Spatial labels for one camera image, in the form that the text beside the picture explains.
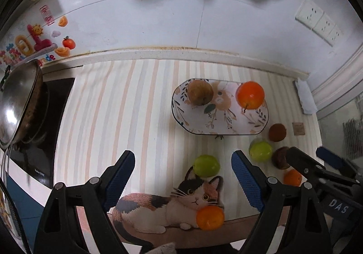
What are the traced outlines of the steel wok with lid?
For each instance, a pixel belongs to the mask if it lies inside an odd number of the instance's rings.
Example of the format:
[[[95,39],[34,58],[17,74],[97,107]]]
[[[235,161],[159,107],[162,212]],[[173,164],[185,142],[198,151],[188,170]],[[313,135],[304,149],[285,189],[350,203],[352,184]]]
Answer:
[[[10,153],[19,141],[30,141],[43,122],[47,107],[42,97],[43,77],[38,60],[33,59],[15,69],[8,67],[1,80],[1,179],[7,183],[6,167]]]

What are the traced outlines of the floral oval plate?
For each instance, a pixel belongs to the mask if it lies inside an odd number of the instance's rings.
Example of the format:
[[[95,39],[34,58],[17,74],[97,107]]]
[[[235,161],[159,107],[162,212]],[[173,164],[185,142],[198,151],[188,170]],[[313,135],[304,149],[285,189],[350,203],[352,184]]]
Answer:
[[[172,115],[186,131],[196,135],[254,135],[261,133],[269,120],[267,103],[257,109],[243,109],[235,94],[239,82],[205,79],[214,91],[210,102],[194,106],[188,97],[188,87],[194,79],[180,84],[172,95]]]

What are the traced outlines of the colourful wall stickers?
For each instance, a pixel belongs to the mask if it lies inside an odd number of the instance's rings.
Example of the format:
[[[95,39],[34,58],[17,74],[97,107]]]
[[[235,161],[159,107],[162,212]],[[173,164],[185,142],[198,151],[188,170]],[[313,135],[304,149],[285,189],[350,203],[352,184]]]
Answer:
[[[25,59],[40,65],[68,58],[76,48],[71,21],[59,5],[36,4],[22,13],[1,36],[1,70]]]

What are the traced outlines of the orange near cat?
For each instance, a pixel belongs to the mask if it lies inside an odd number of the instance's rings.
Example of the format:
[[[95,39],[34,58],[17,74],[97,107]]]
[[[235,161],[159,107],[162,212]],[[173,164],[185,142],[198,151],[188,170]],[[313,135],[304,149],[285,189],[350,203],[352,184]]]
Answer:
[[[196,223],[203,231],[217,230],[224,224],[224,221],[224,211],[218,206],[205,206],[196,214]]]

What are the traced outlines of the brown pear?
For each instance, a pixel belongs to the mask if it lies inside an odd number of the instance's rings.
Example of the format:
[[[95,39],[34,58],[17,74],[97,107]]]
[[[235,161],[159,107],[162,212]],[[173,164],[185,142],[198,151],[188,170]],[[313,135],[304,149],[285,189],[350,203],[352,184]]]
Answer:
[[[191,105],[204,106],[208,104],[213,96],[214,91],[208,82],[204,80],[193,80],[188,84],[188,99]]]

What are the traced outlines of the large orange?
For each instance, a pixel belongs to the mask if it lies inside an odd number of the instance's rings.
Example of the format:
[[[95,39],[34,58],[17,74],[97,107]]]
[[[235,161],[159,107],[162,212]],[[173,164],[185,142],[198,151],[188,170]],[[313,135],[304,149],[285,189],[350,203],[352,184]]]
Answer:
[[[264,100],[265,91],[257,82],[245,82],[236,90],[236,101],[243,109],[258,109],[264,103]]]

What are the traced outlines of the dark brown fruit lower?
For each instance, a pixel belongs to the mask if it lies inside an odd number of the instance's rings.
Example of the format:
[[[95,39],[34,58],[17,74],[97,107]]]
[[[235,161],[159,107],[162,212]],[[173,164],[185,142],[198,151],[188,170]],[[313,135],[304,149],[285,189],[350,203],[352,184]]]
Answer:
[[[288,151],[289,147],[281,147],[278,148],[272,155],[271,157],[271,161],[272,164],[280,169],[280,170],[285,170],[288,169],[290,167],[290,164],[286,161],[286,154]]]

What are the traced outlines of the blue cabinet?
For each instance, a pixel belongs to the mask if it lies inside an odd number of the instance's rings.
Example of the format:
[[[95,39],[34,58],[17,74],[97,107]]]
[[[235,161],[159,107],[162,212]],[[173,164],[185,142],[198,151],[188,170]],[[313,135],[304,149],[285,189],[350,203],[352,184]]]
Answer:
[[[7,176],[7,190],[18,211],[29,247],[34,250],[37,228],[44,207],[21,189],[10,176]]]

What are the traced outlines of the striped cat print mat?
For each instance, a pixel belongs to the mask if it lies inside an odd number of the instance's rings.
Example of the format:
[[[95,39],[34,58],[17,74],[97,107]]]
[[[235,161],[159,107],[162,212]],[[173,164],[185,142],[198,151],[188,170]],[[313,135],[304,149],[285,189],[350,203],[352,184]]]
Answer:
[[[314,156],[322,143],[317,118],[302,114],[291,78],[259,70],[178,60],[112,61],[86,65],[77,74],[68,98],[56,143],[54,180],[82,185],[117,162],[125,150],[135,155],[135,168],[124,193],[168,196],[200,155],[212,155],[221,165],[221,202],[225,224],[215,231],[168,228],[164,234],[142,234],[156,245],[205,247],[248,236],[258,212],[248,200],[231,168],[234,151],[249,151],[250,143],[267,138],[254,135],[195,135],[172,115],[172,95],[190,78],[231,82],[253,80],[265,90],[268,123],[283,124],[286,138],[279,147],[298,147]],[[295,136],[292,123],[303,122],[305,135]]]

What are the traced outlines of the small orange right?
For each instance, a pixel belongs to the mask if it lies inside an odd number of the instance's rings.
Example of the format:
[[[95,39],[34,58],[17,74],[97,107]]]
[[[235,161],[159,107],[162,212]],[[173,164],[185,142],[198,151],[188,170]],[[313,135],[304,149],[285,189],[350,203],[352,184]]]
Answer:
[[[283,184],[299,187],[302,183],[302,175],[295,169],[291,169],[284,174]]]

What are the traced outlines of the green apple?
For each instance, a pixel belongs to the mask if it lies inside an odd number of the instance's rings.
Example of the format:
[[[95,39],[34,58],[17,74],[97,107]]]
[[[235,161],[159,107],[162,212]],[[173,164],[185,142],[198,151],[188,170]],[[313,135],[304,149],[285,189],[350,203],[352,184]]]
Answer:
[[[218,174],[220,163],[217,158],[212,155],[200,155],[193,163],[193,170],[199,177],[213,177]]]
[[[266,141],[252,142],[249,147],[249,155],[256,162],[265,162],[271,159],[273,147]]]

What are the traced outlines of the dark brown fruit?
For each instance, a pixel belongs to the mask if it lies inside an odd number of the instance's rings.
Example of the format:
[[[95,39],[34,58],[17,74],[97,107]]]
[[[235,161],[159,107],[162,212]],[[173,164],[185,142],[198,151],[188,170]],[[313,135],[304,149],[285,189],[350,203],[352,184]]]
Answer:
[[[287,129],[281,123],[276,123],[269,128],[268,137],[272,142],[280,142],[287,136]]]
[[[280,169],[280,170],[285,170],[288,169],[290,167],[290,164],[286,161],[286,154],[288,151],[289,147],[281,147],[278,148],[272,155],[271,157],[271,161],[272,164]]]

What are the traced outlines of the dark brown fruit upper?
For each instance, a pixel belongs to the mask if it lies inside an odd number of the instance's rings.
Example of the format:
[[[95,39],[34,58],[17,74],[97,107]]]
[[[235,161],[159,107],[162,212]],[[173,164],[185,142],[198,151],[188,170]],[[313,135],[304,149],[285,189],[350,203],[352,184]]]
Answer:
[[[268,137],[272,142],[280,142],[287,136],[287,129],[281,123],[276,123],[269,128]]]

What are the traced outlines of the black induction cooktop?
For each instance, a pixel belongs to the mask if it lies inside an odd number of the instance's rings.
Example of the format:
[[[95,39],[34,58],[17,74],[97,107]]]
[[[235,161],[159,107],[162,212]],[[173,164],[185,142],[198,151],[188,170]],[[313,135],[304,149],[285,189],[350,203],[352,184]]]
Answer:
[[[44,82],[26,136],[13,146],[10,159],[48,188],[54,186],[56,142],[74,78]]]

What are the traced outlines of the white wall socket strip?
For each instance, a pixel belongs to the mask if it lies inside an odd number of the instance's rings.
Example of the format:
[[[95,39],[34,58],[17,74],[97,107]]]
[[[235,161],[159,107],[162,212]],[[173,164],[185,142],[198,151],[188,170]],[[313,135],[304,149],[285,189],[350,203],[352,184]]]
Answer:
[[[341,41],[343,32],[339,26],[312,0],[304,0],[295,19],[334,47]]]

